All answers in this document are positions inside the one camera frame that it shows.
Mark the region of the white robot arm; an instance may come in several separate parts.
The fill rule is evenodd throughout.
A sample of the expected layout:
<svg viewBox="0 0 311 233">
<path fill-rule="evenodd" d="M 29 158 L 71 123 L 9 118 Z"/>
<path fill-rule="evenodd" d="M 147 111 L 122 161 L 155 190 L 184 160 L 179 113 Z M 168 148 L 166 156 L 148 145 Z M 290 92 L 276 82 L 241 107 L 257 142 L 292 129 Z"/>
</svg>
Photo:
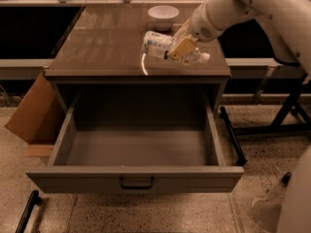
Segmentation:
<svg viewBox="0 0 311 233">
<path fill-rule="evenodd" d="M 207 0 L 175 34 L 177 43 L 168 56 L 179 60 L 194 50 L 196 42 L 210 42 L 230 26 L 255 17 L 268 23 L 265 32 L 274 53 L 310 73 L 310 0 Z M 292 171 L 277 233 L 311 233 L 311 146 Z"/>
</svg>

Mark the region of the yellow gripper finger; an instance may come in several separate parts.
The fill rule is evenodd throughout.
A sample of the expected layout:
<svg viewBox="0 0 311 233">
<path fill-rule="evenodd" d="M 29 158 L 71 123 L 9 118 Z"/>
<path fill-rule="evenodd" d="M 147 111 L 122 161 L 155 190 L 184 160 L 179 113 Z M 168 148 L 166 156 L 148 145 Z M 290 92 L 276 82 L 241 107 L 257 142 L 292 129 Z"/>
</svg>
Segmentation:
<svg viewBox="0 0 311 233">
<path fill-rule="evenodd" d="M 190 26 L 190 19 L 184 22 L 181 28 L 174 34 L 174 38 L 178 41 L 188 39 L 190 37 L 189 26 Z"/>
<path fill-rule="evenodd" d="M 180 60 L 192 51 L 194 51 L 196 48 L 196 42 L 194 42 L 189 37 L 184 37 L 182 39 L 174 38 L 173 45 L 167 53 L 167 56 L 169 59 L 172 60 Z"/>
</svg>

